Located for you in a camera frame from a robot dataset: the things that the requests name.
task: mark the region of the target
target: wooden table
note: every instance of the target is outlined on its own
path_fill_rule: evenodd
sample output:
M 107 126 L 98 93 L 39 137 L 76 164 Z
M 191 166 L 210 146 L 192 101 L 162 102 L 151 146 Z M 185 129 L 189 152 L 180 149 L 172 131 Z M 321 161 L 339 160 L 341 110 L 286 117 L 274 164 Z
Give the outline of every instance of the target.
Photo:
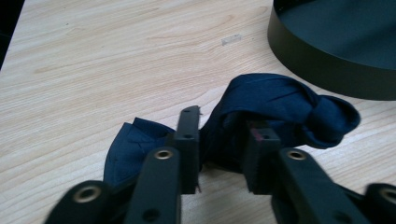
M 271 6 L 26 0 L 0 74 L 0 222 L 42 223 L 69 188 L 102 179 L 123 122 L 175 128 L 182 108 L 199 105 L 202 125 L 237 75 L 297 78 L 268 46 Z M 361 125 L 338 147 L 300 148 L 357 192 L 396 185 L 396 102 L 336 96 L 356 106 Z M 276 223 L 270 197 L 249 194 L 241 175 L 205 170 L 200 180 L 203 192 L 182 198 L 183 223 Z

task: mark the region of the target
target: dark blue towel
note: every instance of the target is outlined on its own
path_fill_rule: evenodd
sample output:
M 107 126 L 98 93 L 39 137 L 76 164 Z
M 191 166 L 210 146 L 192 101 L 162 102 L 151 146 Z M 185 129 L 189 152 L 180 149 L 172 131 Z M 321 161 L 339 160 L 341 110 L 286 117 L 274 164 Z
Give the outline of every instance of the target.
M 234 78 L 200 131 L 200 161 L 237 158 L 235 138 L 246 119 L 265 119 L 284 147 L 338 145 L 360 122 L 348 102 L 317 95 L 303 83 L 274 74 Z M 139 174 L 149 151 L 174 130 L 143 119 L 125 123 L 108 151 L 104 180 L 117 186 Z

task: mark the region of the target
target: fabric fold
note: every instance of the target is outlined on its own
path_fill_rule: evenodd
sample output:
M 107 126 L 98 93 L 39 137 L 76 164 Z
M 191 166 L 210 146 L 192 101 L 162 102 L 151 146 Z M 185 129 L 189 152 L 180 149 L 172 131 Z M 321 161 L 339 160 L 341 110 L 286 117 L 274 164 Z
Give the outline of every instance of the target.
M 225 158 L 238 163 L 236 139 L 247 119 L 265 119 L 279 135 L 283 147 L 316 148 L 335 147 L 361 120 L 347 101 L 317 95 L 293 78 L 242 75 L 230 82 L 200 130 L 200 163 Z M 166 135 L 172 132 L 143 119 L 125 123 L 108 152 L 104 180 L 116 186 L 137 176 L 145 156 L 163 146 Z

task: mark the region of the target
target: wood grain surface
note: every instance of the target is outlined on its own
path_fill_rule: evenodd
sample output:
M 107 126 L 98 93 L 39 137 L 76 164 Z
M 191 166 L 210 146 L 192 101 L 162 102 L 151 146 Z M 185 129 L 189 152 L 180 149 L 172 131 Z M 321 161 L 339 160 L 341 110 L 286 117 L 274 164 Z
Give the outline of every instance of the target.
M 269 0 L 26 0 L 0 73 L 0 222 L 42 223 L 68 189 L 102 179 L 123 122 L 175 128 L 179 111 L 198 105 L 202 125 L 233 77 L 297 78 L 268 46 L 271 7 Z M 224 44 L 233 35 L 240 38 Z M 396 102 L 309 86 L 348 100 L 362 122 L 337 147 L 300 148 L 357 192 L 373 182 L 396 185 Z M 206 169 L 200 180 L 203 192 L 182 198 L 183 223 L 276 223 L 270 197 L 249 194 L 241 175 Z

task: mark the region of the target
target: screw hole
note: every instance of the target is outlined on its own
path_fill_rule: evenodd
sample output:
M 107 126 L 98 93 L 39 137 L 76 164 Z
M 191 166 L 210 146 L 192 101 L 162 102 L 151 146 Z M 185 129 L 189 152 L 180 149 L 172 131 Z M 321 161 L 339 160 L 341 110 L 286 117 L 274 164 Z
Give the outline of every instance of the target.
M 158 160 L 167 160 L 173 156 L 173 153 L 169 150 L 161 150 L 155 153 L 155 158 Z
M 95 200 L 101 194 L 101 190 L 96 186 L 87 186 L 79 189 L 73 196 L 76 203 L 88 203 Z
M 335 220 L 337 220 L 338 223 L 345 223 L 345 224 L 352 223 L 352 219 L 350 218 L 350 216 L 348 216 L 343 212 L 335 211 L 332 214 L 332 216 L 334 217 Z
M 184 138 L 192 139 L 192 134 L 186 133 L 183 135 Z
M 160 215 L 160 211 L 157 209 L 149 209 L 143 213 L 142 218 L 147 222 L 154 222 L 160 217 Z
M 306 159 L 305 154 L 299 151 L 289 151 L 288 156 L 297 161 L 303 161 Z

